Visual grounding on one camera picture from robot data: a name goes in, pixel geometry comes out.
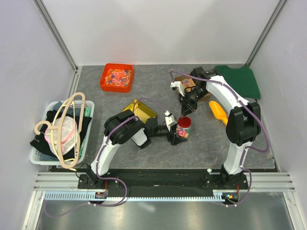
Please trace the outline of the clear glass jar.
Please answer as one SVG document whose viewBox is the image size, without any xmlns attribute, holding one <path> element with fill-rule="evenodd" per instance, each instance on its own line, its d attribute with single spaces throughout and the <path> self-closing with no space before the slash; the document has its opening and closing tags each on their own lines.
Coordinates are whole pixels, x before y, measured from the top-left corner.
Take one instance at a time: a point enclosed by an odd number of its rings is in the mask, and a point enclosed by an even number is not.
<svg viewBox="0 0 307 230">
<path fill-rule="evenodd" d="M 189 128 L 182 128 L 177 124 L 176 127 L 176 133 L 179 137 L 188 138 L 190 133 L 190 127 Z"/>
</svg>

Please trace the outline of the red jar lid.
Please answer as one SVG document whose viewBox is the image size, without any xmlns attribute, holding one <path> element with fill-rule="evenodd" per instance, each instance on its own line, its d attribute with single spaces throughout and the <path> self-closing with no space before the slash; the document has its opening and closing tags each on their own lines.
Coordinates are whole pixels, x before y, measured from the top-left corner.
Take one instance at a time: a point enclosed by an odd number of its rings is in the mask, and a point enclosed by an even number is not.
<svg viewBox="0 0 307 230">
<path fill-rule="evenodd" d="M 191 126 L 191 119 L 188 116 L 178 119 L 177 124 L 182 128 L 189 128 Z"/>
</svg>

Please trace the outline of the yellow plastic scoop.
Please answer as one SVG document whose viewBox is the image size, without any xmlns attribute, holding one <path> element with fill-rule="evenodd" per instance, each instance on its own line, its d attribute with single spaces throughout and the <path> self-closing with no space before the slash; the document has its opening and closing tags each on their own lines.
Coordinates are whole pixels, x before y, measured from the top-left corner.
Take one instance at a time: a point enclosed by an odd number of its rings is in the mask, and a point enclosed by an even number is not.
<svg viewBox="0 0 307 230">
<path fill-rule="evenodd" d="M 213 113 L 213 116 L 217 120 L 222 121 L 223 124 L 226 126 L 228 123 L 228 118 L 223 108 L 216 101 L 209 101 L 209 107 Z"/>
</svg>

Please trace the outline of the star candy tin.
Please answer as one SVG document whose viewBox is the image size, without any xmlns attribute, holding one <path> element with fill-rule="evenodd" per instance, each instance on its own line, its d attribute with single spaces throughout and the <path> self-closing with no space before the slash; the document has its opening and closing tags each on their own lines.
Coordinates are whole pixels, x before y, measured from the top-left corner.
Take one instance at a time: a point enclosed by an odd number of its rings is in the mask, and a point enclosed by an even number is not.
<svg viewBox="0 0 307 230">
<path fill-rule="evenodd" d="M 153 122 L 154 120 L 158 123 L 157 120 L 157 113 L 152 110 L 150 107 L 148 107 L 143 102 L 136 102 L 137 99 L 134 99 L 132 102 L 130 102 L 123 110 L 122 112 L 126 110 L 131 110 L 134 112 L 136 116 L 140 118 L 141 121 L 143 121 L 144 124 Z"/>
</svg>

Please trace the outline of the orange candy box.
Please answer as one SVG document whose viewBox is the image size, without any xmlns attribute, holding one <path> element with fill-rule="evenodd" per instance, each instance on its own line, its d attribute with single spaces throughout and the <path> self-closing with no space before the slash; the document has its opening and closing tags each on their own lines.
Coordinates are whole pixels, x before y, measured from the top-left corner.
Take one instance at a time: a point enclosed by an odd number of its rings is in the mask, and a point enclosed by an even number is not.
<svg viewBox="0 0 307 230">
<path fill-rule="evenodd" d="M 134 77 L 130 64 L 107 63 L 100 78 L 100 87 L 105 92 L 129 93 Z"/>
</svg>

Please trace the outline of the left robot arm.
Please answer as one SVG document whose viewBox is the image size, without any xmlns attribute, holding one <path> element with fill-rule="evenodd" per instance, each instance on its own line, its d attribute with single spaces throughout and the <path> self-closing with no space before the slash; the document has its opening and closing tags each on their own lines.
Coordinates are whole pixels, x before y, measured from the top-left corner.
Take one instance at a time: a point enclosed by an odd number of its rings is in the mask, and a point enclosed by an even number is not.
<svg viewBox="0 0 307 230">
<path fill-rule="evenodd" d="M 130 139 L 140 148 L 144 149 L 151 144 L 151 138 L 166 137 L 171 145 L 187 141 L 177 135 L 177 121 L 167 112 L 165 123 L 158 124 L 157 118 L 150 117 L 144 123 L 131 110 L 123 111 L 109 118 L 104 124 L 104 138 L 95 160 L 89 166 L 89 184 L 94 188 L 101 188 L 105 184 L 105 174 L 109 165 L 119 149 Z"/>
</svg>

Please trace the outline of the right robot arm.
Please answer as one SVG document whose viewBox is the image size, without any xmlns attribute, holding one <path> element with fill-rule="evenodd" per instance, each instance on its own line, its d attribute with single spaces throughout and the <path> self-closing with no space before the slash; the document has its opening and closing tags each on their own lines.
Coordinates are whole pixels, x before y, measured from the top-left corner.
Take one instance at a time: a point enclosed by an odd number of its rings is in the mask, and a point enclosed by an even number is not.
<svg viewBox="0 0 307 230">
<path fill-rule="evenodd" d="M 260 118 L 260 106 L 257 102 L 250 103 L 241 97 L 230 86 L 225 78 L 216 70 L 194 68 L 187 75 L 194 82 L 192 89 L 187 92 L 181 81 L 173 80 L 171 88 L 179 91 L 179 102 L 182 106 L 181 117 L 195 112 L 198 102 L 211 93 L 228 112 L 226 136 L 230 145 L 228 155 L 221 172 L 214 177 L 213 184 L 220 184 L 224 188 L 232 188 L 236 183 L 245 179 L 244 161 L 252 142 L 260 134 L 263 126 Z"/>
</svg>

